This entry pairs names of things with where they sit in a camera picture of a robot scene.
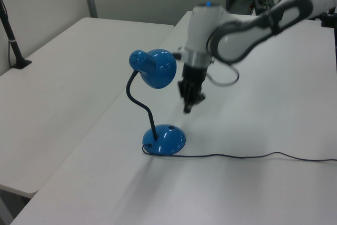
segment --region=black power cord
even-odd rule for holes
[[[156,154],[151,154],[148,153],[147,151],[145,151],[145,146],[143,145],[142,150],[146,155],[153,155],[153,156],[171,156],[173,158],[209,158],[211,156],[224,156],[226,158],[236,158],[236,159],[251,159],[251,158],[264,158],[266,156],[269,155],[273,155],[273,154],[281,154],[284,156],[288,156],[289,158],[293,158],[293,159],[297,159],[297,160],[301,160],[301,161],[306,161],[306,162],[327,162],[327,161],[337,161],[337,159],[305,159],[305,158],[297,158],[295,156],[292,155],[288,155],[279,151],[275,151],[266,155],[256,155],[256,156],[236,156],[236,155],[226,155],[226,154],[208,154],[208,155],[156,155]]]

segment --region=blue desk lamp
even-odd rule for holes
[[[174,79],[177,65],[174,56],[166,50],[151,50],[148,53],[136,50],[129,58],[134,69],[127,86],[128,98],[144,108],[150,120],[151,128],[143,136],[144,149],[153,155],[172,155],[181,150],[186,142],[183,131],[176,126],[163,124],[155,126],[151,110],[131,96],[131,83],[138,73],[146,84],[155,89],[168,86]]]

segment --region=cable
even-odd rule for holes
[[[9,68],[12,68],[11,65],[11,43],[8,42],[8,63],[9,63]]]
[[[206,76],[208,77],[208,79],[211,81],[212,84],[214,84],[216,86],[220,86],[220,87],[227,87],[227,86],[231,86],[231,85],[235,84],[239,80],[240,74],[239,74],[239,71],[237,70],[237,68],[235,68],[233,65],[230,65],[230,64],[227,64],[227,66],[237,74],[236,80],[234,80],[230,83],[220,83],[218,81],[213,80],[212,76],[209,75],[209,73],[207,73]]]
[[[150,154],[148,152],[145,151],[145,145],[143,145],[142,150],[146,155],[153,155],[153,156],[171,156],[174,158],[209,158],[211,156],[224,156],[226,158],[236,158],[236,159],[250,159],[250,158],[264,158],[266,156],[269,155],[273,155],[273,154],[281,154],[284,156],[288,156],[289,158],[293,158],[293,159],[297,159],[297,160],[301,160],[301,161],[306,161],[306,162],[326,162],[326,161],[337,161],[337,159],[304,159],[304,158],[297,158],[295,156],[292,155],[288,155],[279,151],[275,151],[266,155],[257,155],[257,156],[235,156],[235,155],[226,155],[226,154],[208,154],[208,155],[161,155],[161,154]]]

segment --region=white table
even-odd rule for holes
[[[32,197],[173,26],[84,18],[0,77],[0,189]]]
[[[160,48],[186,40],[187,13]],[[184,115],[176,82],[154,90],[137,77],[132,94],[156,124],[175,124],[180,154],[337,157],[333,31],[304,21],[254,49],[240,81],[203,84],[206,100]],[[210,72],[233,78],[215,64]],[[126,84],[127,78],[120,78]],[[335,224],[337,163],[275,155],[256,160],[147,156],[146,112],[121,93],[14,220],[19,224]]]

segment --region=equipment in background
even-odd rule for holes
[[[274,0],[254,0],[253,7],[256,15],[260,15],[265,10],[272,8],[275,5]]]
[[[138,73],[146,84],[155,89],[168,86],[176,73],[174,56],[166,50],[134,51],[129,58],[134,69],[127,86],[127,97],[148,113],[151,128],[143,136],[143,148],[152,155],[172,155],[181,150],[186,142],[184,132],[176,126],[163,124],[155,126],[151,110],[131,96],[130,87]]]
[[[22,57],[21,51],[19,49],[19,46],[17,45],[16,38],[14,36],[13,30],[11,28],[11,25],[9,24],[8,20],[8,13],[5,7],[5,4],[3,0],[0,0],[0,19],[4,26],[4,29],[6,31],[7,37],[8,37],[8,43],[12,46],[13,52],[16,57],[16,64],[13,66],[10,66],[11,68],[15,69],[23,69],[24,67],[28,66],[32,63],[32,61],[26,60]]]

